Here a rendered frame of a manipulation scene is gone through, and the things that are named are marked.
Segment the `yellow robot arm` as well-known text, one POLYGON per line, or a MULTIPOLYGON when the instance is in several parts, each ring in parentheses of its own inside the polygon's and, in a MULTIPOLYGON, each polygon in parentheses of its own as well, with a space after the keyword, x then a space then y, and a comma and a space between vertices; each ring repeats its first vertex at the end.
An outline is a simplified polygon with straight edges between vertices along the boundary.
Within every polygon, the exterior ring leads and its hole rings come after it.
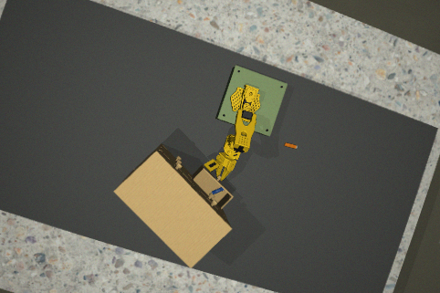
POLYGON ((236 134, 227 135, 224 150, 226 155, 230 156, 233 160, 238 160, 240 153, 248 152, 250 148, 251 138, 257 124, 255 112, 260 108, 260 94, 257 93, 257 89, 237 87, 236 92, 230 97, 232 110, 237 111, 235 122, 236 134), (243 121, 250 123, 246 126, 243 121))

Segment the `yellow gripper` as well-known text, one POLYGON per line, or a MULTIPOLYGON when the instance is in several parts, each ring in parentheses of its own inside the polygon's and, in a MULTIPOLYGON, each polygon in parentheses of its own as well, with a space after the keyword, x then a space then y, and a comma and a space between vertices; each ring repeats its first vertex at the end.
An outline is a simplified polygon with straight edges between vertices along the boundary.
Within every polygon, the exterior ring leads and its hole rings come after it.
POLYGON ((216 161, 213 159, 210 162, 207 162, 204 164, 204 167, 209 171, 212 172, 216 169, 216 177, 220 175, 223 167, 224 171, 220 178, 220 181, 223 181, 228 174, 230 174, 236 165, 236 159, 232 159, 230 156, 227 156, 225 152, 219 152, 219 155, 216 156, 216 161), (220 165, 221 164, 221 165, 220 165))

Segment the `orange battery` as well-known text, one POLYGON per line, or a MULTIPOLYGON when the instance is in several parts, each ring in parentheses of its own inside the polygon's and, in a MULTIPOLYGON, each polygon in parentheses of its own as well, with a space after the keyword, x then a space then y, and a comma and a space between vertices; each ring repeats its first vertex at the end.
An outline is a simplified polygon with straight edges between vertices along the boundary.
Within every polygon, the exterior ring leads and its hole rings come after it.
POLYGON ((297 145, 286 143, 286 142, 284 143, 284 146, 287 146, 287 147, 293 148, 293 149, 297 149, 297 145))

